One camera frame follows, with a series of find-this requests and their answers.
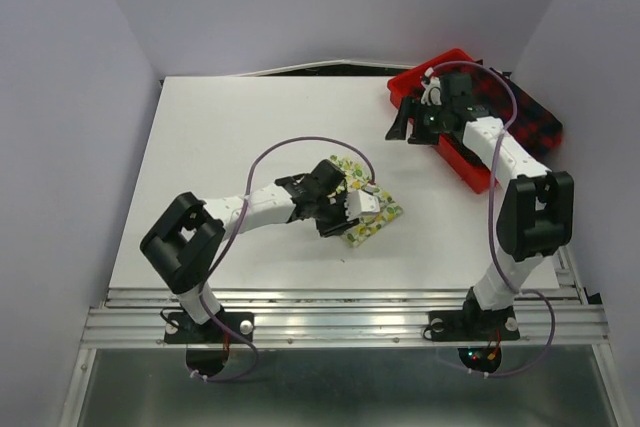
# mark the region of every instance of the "red tray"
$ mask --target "red tray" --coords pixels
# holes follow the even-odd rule
[[[473,59],[463,50],[452,49],[418,67],[396,75],[387,83],[387,87],[391,91],[391,103],[397,109],[400,107],[400,102],[402,102],[403,97],[407,95],[417,95],[416,93],[422,89],[420,78],[424,74],[424,71],[429,67],[435,67],[438,64],[451,60],[468,60],[473,62]],[[489,188],[489,169],[467,162],[446,135],[440,136],[440,143],[435,145],[434,149],[436,149],[436,152],[447,161],[453,170],[462,177],[462,180],[464,180],[476,194],[480,194]]]

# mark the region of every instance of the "metal extrusion frame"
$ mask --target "metal extrusion frame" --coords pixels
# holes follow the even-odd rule
[[[548,290],[557,317],[557,345],[590,345],[619,426],[633,425],[615,368],[605,311],[587,305],[567,249],[559,253],[559,289]],[[427,312],[460,308],[466,290],[217,290],[225,309],[255,314],[254,343],[260,349],[437,348],[422,331]],[[177,306],[167,289],[111,289],[103,305],[91,309],[60,426],[76,426],[97,349],[184,348],[166,345],[159,311]],[[543,345],[549,312],[540,300],[519,297],[516,317],[524,345]],[[467,343],[447,346],[468,346]],[[218,348],[190,345],[191,348]]]

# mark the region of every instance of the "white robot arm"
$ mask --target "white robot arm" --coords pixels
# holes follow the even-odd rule
[[[378,199],[347,191],[345,174],[328,160],[309,174],[284,177],[253,191],[238,233],[266,225],[314,219],[321,237],[340,235],[359,217],[380,211]],[[210,317],[202,301],[217,314],[221,305],[202,288],[220,244],[233,232],[244,196],[199,200],[191,192],[174,199],[140,244],[151,265],[198,325]]]
[[[423,77],[421,98],[405,97],[386,135],[404,140],[407,122],[413,121],[411,144],[438,144],[441,135],[455,137],[491,169],[502,120],[473,96],[469,74],[447,73]],[[512,317],[517,291],[544,257],[552,255],[571,239],[573,179],[566,172],[552,172],[533,159],[505,133],[496,162],[496,179],[506,190],[496,224],[498,263],[507,285],[494,263],[470,290],[461,311],[430,312],[441,322],[430,332],[433,341],[486,341],[496,330],[503,340],[516,340],[519,333],[503,330]]]

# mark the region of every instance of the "white wall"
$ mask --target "white wall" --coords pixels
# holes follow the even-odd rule
[[[359,58],[419,62],[462,47],[505,69],[551,0],[117,0],[162,74]]]
[[[554,0],[516,68],[565,123],[556,167],[576,180],[573,250],[600,291],[640,422],[640,0]]]
[[[155,79],[114,0],[0,0],[1,425],[57,425]]]

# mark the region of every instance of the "black and red checkered fabric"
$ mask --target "black and red checkered fabric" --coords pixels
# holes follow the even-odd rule
[[[504,87],[491,75],[478,69],[463,67],[460,71],[471,74],[476,102],[487,106],[506,123],[511,118],[513,108]],[[532,157],[542,159],[562,142],[562,123],[506,75],[496,73],[509,85],[518,103],[518,116],[509,133]]]

